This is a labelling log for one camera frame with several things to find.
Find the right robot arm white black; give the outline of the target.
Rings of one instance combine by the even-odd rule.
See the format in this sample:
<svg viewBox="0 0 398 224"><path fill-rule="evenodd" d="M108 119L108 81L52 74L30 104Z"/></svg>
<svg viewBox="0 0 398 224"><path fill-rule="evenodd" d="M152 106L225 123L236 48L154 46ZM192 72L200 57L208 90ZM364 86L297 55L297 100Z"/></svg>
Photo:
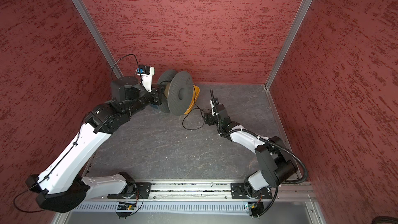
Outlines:
<svg viewBox="0 0 398 224"><path fill-rule="evenodd" d="M244 180L243 191L247 196L254 198L263 189L277 188L297 172L292 154L286 151L279 137L257 135L232 121L225 106L214 97L212 89L210 105L211 112L204 115L205 124L215 125L220 137L242 145L256 155L259 170Z"/></svg>

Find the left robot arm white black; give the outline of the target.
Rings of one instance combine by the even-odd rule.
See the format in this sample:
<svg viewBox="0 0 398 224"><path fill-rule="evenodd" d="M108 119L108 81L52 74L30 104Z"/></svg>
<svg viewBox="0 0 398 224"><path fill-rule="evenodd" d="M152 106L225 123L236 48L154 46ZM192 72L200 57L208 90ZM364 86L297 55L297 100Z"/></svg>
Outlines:
<svg viewBox="0 0 398 224"><path fill-rule="evenodd" d="M113 98L96 106L83 119L78 134L43 172L26 180L37 193L43 210L66 213L84 200L107 195L137 198L135 180L126 172L107 177L79 176L80 170L122 125L148 105L160 105L165 85L139 83L136 77L121 77L111 83Z"/></svg>

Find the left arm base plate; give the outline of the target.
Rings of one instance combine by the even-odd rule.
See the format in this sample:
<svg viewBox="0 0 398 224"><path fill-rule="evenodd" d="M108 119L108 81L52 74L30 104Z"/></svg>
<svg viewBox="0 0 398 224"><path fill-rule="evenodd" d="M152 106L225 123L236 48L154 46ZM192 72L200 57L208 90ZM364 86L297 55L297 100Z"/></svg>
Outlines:
<svg viewBox="0 0 398 224"><path fill-rule="evenodd" d="M127 186L122 190L119 194L109 194L107 195L108 199L137 199L143 198L148 199L151 183L140 183L136 182L135 184L128 183Z"/></svg>

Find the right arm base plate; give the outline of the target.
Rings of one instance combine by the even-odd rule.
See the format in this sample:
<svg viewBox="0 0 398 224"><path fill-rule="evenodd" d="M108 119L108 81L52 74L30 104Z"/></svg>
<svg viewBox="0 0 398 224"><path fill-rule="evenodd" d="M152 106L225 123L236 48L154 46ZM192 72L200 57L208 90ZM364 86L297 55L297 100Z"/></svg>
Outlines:
<svg viewBox="0 0 398 224"><path fill-rule="evenodd" d="M232 199L252 199L259 200L265 199L270 200L273 196L269 189L262 188L260 190L253 189L249 183L231 183L231 195Z"/></svg>

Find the grey cable spool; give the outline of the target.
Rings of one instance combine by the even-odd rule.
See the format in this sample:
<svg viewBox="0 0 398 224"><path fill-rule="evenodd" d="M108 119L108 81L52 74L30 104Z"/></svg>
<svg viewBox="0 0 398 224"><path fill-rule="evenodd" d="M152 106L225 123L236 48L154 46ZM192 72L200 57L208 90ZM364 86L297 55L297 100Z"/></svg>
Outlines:
<svg viewBox="0 0 398 224"><path fill-rule="evenodd" d="M177 72L170 69L159 77L157 85L166 86L161 95L162 104L158 106L159 110L175 116L184 115L193 96L192 76L187 71Z"/></svg>

